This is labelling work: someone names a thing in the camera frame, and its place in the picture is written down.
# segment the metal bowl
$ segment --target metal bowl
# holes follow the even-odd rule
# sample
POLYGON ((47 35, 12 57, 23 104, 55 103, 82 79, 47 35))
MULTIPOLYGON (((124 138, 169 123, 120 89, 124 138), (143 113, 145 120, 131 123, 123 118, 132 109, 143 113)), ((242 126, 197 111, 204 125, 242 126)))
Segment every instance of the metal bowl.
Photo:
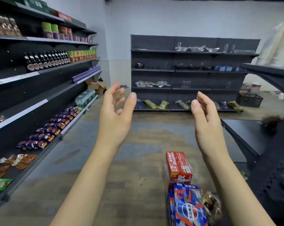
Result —
POLYGON ((144 68, 144 63, 136 63, 135 68, 139 68, 139 69, 144 68))

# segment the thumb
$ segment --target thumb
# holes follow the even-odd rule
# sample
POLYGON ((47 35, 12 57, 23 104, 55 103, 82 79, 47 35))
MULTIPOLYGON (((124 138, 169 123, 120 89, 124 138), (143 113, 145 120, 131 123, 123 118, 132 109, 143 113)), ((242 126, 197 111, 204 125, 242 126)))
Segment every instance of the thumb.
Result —
POLYGON ((204 110, 197 99, 194 99, 191 103, 191 112, 195 119, 195 131, 198 133, 204 131, 208 123, 204 110))
POLYGON ((136 106, 136 102, 137 102, 137 95, 136 93, 132 92, 127 98, 123 107, 123 111, 120 115, 124 120, 131 121, 131 118, 133 116, 133 111, 136 106))

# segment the green box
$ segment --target green box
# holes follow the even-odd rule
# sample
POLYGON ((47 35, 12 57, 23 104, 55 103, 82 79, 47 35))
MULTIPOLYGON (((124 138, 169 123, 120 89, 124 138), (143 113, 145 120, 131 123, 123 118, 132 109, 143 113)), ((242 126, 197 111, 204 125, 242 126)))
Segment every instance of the green box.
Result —
POLYGON ((42 11, 44 13, 50 14, 47 3, 42 0, 13 0, 13 1, 34 8, 36 10, 42 11))

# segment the person's left hand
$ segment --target person's left hand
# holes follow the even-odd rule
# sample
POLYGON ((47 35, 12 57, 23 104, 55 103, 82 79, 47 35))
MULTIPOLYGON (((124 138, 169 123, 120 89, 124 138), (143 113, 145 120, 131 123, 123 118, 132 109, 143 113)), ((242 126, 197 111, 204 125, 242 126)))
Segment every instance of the person's left hand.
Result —
POLYGON ((105 146, 113 157, 131 128, 131 118, 137 102, 136 93, 132 92, 127 98, 124 108, 115 111, 115 107, 125 101, 124 92, 124 88, 120 89, 119 82, 112 85, 104 93, 103 105, 100 110, 96 144, 105 146))

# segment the hand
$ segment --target hand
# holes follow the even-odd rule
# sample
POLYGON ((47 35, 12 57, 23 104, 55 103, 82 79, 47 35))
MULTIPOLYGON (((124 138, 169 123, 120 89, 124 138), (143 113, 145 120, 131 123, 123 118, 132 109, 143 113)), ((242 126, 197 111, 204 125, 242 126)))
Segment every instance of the hand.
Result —
POLYGON ((201 92, 191 103, 195 137, 204 157, 229 157, 221 122, 214 102, 201 92))
POLYGON ((115 107, 125 101, 125 90, 120 83, 112 85, 104 94, 100 110, 99 129, 96 145, 106 148, 106 153, 114 157, 131 128, 131 118, 137 102, 136 93, 127 98, 124 108, 115 112, 115 107))

